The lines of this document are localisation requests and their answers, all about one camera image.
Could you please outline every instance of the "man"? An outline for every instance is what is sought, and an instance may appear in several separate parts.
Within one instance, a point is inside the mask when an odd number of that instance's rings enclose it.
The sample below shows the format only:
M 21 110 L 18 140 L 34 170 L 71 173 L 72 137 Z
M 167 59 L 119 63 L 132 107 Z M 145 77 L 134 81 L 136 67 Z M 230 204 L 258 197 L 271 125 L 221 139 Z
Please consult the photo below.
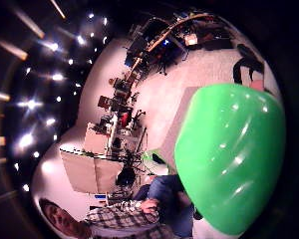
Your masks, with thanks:
M 66 210 L 47 199 L 40 199 L 39 204 L 45 217 L 56 229 L 67 236 L 78 239 L 171 239 L 174 238 L 174 235 L 170 227 L 179 226 L 177 223 L 181 223 L 180 228 L 176 228 L 179 229 L 180 234 L 184 232 L 186 234 L 180 236 L 189 236 L 187 235 L 187 227 L 189 225 L 191 234 L 192 212 L 185 213 L 190 215 L 189 223 L 182 220 L 182 218 L 186 220 L 186 216 L 177 218 L 175 216 L 176 209 L 173 208 L 175 205 L 171 198 L 177 190 L 181 189 L 178 180 L 175 175 L 158 176 L 149 188 L 149 197 L 152 198 L 145 201 L 124 201 L 112 206 L 96 208 L 91 210 L 81 222 L 75 220 Z M 157 210 L 158 204 L 160 204 L 161 210 Z M 162 223 L 170 222 L 171 226 L 160 224 L 158 221 Z

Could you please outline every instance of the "balloon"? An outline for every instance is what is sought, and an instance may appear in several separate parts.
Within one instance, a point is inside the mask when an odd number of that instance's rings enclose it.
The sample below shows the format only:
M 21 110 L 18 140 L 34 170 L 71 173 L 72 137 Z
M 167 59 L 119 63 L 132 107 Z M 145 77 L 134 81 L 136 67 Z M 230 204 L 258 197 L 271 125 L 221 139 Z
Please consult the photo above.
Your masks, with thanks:
M 267 93 L 236 84 L 199 89 L 174 156 L 198 211 L 219 231 L 244 232 L 267 203 L 285 143 L 282 107 Z

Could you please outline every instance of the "table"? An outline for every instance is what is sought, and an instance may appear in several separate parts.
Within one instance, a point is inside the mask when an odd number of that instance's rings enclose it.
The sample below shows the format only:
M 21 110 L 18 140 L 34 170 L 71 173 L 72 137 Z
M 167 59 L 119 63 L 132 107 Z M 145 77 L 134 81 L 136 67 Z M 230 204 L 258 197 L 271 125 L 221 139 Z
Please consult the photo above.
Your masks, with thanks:
M 119 118 L 116 113 L 113 114 L 113 117 L 110 120 L 110 122 L 112 122 L 113 124 L 109 127 L 111 134 L 107 141 L 106 151 L 105 151 L 106 154 L 108 154 L 110 152 L 110 150 L 112 148 L 113 141 L 116 137 L 131 141 L 131 142 L 139 142 L 140 138 L 138 136 L 126 135 L 126 134 L 118 132 Z
M 179 26 L 180 24 L 193 20 L 193 19 L 197 19 L 197 18 L 202 18 L 202 17 L 206 17 L 208 16 L 207 13 L 201 13 L 201 14 L 196 14 L 193 16 L 189 16 L 187 18 L 181 19 L 173 24 L 171 24 L 167 30 L 165 32 L 163 32 L 161 34 L 161 37 L 159 37 L 156 41 L 152 42 L 151 44 L 148 44 L 146 51 L 151 52 L 159 43 L 161 43 L 168 35 L 169 33 L 177 26 Z M 137 58 L 136 62 L 134 63 L 134 65 L 131 68 L 130 73 L 127 75 L 127 80 L 129 79 L 129 77 L 132 75 L 132 72 L 136 69 L 136 67 L 139 65 L 139 63 L 141 62 L 141 58 Z

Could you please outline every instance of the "floor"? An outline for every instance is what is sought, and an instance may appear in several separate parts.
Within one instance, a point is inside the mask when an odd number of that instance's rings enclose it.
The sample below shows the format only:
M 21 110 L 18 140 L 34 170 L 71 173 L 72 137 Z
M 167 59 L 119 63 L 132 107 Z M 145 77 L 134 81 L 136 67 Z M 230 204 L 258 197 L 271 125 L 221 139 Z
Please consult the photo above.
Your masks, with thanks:
M 97 108 L 98 99 L 99 96 L 110 97 L 114 90 L 108 79 L 119 77 L 128 69 L 124 65 L 126 49 L 123 48 L 128 44 L 125 39 L 114 39 L 94 64 L 81 94 L 76 125 L 49 148 L 36 169 L 31 185 L 35 203 L 40 197 L 46 197 L 78 220 L 84 217 L 89 206 L 96 205 L 94 195 L 73 191 L 59 148 L 82 148 L 87 123 L 99 121 L 105 114 L 103 109 Z M 167 76 L 152 74 L 141 82 L 134 89 L 140 92 L 135 110 L 147 112 L 143 120 L 148 128 L 146 149 L 159 148 L 165 140 L 168 129 L 177 118 L 175 114 L 186 88 L 233 83 L 232 67 L 239 59 L 235 50 L 191 51 L 185 61 L 180 60 L 176 66 L 166 69 Z

